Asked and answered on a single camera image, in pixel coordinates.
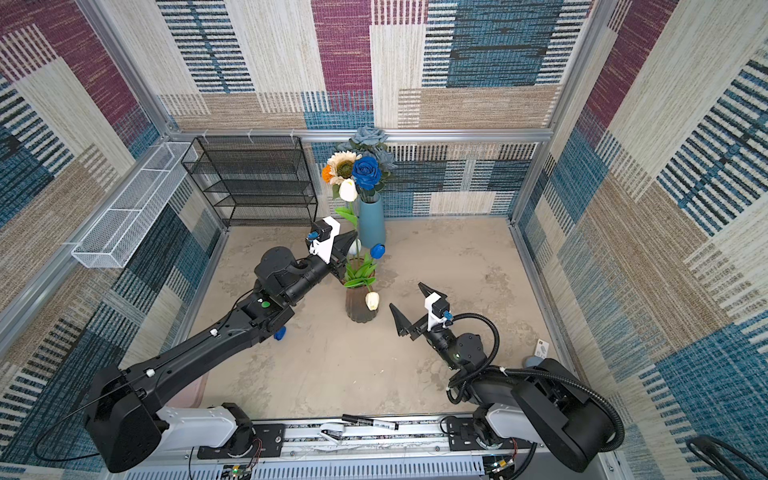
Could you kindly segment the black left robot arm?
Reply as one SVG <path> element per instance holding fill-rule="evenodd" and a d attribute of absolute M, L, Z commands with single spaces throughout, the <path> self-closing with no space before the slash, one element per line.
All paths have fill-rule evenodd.
<path fill-rule="evenodd" d="M 159 411 L 183 388 L 224 360 L 277 333 L 293 309 L 327 275 L 342 279 L 350 231 L 327 241 L 328 259 L 294 257 L 286 247 L 268 250 L 255 268 L 254 289 L 231 312 L 172 349 L 121 370 L 109 366 L 94 377 L 93 404 L 85 410 L 85 429 L 107 469 L 127 471 L 161 442 Z"/>

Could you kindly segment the white tulip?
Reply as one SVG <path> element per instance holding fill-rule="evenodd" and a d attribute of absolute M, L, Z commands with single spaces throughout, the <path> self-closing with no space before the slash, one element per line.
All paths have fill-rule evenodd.
<path fill-rule="evenodd" d="M 380 296 L 370 284 L 361 284 L 350 290 L 352 305 L 358 309 L 375 312 L 379 308 Z"/>

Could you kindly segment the dusty blue rose bouquet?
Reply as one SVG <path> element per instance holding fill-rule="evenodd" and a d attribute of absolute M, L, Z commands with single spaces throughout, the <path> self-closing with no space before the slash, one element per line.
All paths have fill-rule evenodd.
<path fill-rule="evenodd" d="M 388 138 L 389 136 L 382 129 L 363 126 L 358 128 L 347 141 L 337 144 L 335 151 L 351 151 L 375 158 L 382 170 L 382 178 L 387 180 L 396 169 L 395 155 L 387 144 Z"/>

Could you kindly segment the dark blue tulip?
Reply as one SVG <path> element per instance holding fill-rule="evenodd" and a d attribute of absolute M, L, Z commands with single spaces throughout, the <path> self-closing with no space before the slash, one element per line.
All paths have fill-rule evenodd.
<path fill-rule="evenodd" d="M 359 269 L 359 273 L 363 278 L 369 278 L 374 275 L 377 261 L 383 257 L 385 251 L 386 249 L 383 244 L 376 244 L 365 254 L 363 264 Z"/>
<path fill-rule="evenodd" d="M 284 338 L 286 334 L 287 328 L 285 326 L 281 327 L 274 335 L 273 338 L 277 341 L 280 341 Z"/>

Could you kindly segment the orange marigold flower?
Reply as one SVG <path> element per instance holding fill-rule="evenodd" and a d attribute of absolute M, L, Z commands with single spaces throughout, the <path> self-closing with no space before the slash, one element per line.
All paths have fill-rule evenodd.
<path fill-rule="evenodd" d="M 325 183 L 331 184 L 335 178 L 335 170 L 331 165 L 326 164 L 321 171 L 322 179 Z"/>

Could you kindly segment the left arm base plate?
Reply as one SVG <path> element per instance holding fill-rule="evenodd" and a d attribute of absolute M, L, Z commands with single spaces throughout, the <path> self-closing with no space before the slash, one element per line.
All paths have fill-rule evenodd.
<path fill-rule="evenodd" d="M 281 455 L 285 424 L 254 424 L 239 428 L 221 447 L 199 447 L 199 460 L 277 458 Z"/>

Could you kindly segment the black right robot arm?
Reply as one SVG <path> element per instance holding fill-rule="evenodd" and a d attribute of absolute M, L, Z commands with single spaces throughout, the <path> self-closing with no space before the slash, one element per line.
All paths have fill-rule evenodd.
<path fill-rule="evenodd" d="M 411 322 L 392 306 L 397 333 L 425 339 L 452 371 L 447 399 L 475 405 L 472 428 L 481 447 L 507 440 L 544 445 L 565 467 L 582 473 L 598 454 L 623 444 L 624 423 L 603 395 L 552 358 L 528 368 L 495 365 L 501 346 L 496 325 L 478 313 L 454 314 L 446 294 L 424 283 L 418 287 L 425 313 Z"/>

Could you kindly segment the dark red glass vase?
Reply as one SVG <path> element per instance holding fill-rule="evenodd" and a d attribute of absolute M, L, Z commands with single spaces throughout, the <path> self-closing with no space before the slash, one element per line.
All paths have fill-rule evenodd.
<path fill-rule="evenodd" d="M 380 306 L 380 295 L 373 291 L 369 285 L 361 283 L 347 288 L 345 310 L 349 319 L 355 323 L 368 323 L 372 321 Z"/>

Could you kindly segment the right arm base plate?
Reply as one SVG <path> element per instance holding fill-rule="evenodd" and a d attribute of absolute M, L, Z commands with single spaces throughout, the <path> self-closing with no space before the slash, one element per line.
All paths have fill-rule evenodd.
<path fill-rule="evenodd" d="M 526 450 L 532 445 L 527 440 L 497 436 L 492 430 L 473 417 L 449 415 L 439 421 L 441 432 L 447 437 L 451 451 L 470 450 Z"/>

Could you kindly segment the light blue tulip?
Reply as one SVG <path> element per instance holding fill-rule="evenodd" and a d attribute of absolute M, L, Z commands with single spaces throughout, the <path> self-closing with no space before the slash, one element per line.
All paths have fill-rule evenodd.
<path fill-rule="evenodd" d="M 355 202 L 358 199 L 358 189 L 355 181 L 351 178 L 344 179 L 337 185 L 337 193 L 338 198 L 341 199 L 345 205 L 336 208 L 335 212 L 350 222 L 354 227 L 355 232 L 359 234 L 359 218 L 354 209 Z"/>

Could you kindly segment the light blue ceramic vase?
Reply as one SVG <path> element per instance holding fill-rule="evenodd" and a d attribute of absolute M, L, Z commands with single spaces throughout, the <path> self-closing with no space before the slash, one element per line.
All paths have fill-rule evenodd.
<path fill-rule="evenodd" d="M 359 238 L 362 246 L 372 248 L 386 243 L 384 205 L 380 197 L 359 203 Z"/>

